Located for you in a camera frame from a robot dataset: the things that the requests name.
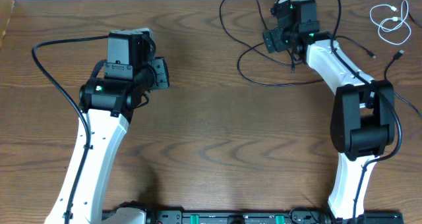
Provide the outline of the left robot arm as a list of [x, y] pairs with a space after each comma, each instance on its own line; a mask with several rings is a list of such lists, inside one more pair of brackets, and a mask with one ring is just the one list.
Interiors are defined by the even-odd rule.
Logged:
[[148, 92], [169, 88], [165, 59], [153, 31], [112, 30], [107, 57], [79, 92], [78, 137], [63, 186], [46, 223], [101, 223], [104, 197], [119, 145]]

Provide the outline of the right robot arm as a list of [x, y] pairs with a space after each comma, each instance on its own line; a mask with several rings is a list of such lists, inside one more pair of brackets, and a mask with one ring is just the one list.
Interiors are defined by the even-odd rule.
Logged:
[[334, 34], [320, 30], [315, 0], [277, 0], [270, 9], [278, 25], [262, 37], [268, 52], [291, 50], [332, 90], [330, 136], [338, 152], [325, 221], [390, 223], [392, 214], [366, 214], [364, 197], [377, 160], [395, 137], [387, 80], [365, 74], [341, 50]]

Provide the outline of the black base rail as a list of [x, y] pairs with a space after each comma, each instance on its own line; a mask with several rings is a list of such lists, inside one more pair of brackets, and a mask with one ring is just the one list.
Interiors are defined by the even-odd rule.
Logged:
[[162, 224], [277, 224], [277, 223], [332, 223], [331, 218], [320, 211], [294, 209], [288, 212], [188, 212], [180, 210], [146, 211], [144, 219], [136, 217], [128, 209], [104, 212], [103, 223], [162, 223]]

